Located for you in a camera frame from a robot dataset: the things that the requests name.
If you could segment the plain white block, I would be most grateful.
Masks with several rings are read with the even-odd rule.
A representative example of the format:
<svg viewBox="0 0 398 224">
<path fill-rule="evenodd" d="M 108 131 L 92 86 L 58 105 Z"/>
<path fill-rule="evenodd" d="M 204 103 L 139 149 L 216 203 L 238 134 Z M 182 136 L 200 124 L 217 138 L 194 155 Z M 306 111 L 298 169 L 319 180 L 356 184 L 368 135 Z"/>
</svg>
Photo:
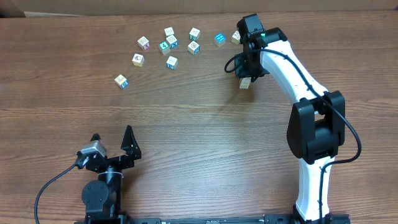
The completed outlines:
<svg viewBox="0 0 398 224">
<path fill-rule="evenodd" d="M 178 59 L 173 56 L 169 56 L 166 61 L 167 68 L 175 70 L 177 68 L 177 65 L 178 65 Z"/>
</svg>

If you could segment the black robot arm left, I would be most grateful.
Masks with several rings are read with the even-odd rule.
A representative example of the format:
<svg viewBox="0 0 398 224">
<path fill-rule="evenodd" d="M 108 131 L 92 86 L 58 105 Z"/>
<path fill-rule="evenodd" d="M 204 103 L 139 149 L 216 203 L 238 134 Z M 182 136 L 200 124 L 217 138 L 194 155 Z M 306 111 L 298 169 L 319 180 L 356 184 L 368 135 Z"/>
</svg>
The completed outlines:
<svg viewBox="0 0 398 224">
<path fill-rule="evenodd" d="M 96 180 L 84 186 L 81 193 L 85 223 L 132 222 L 128 212 L 122 211 L 123 170 L 134 167 L 134 161 L 141 158 L 141 150 L 130 125 L 126 127 L 121 149 L 125 151 L 123 155 L 108 157 L 99 134 L 94 134 L 78 151 L 78 168 L 86 168 L 98 175 Z"/>
</svg>

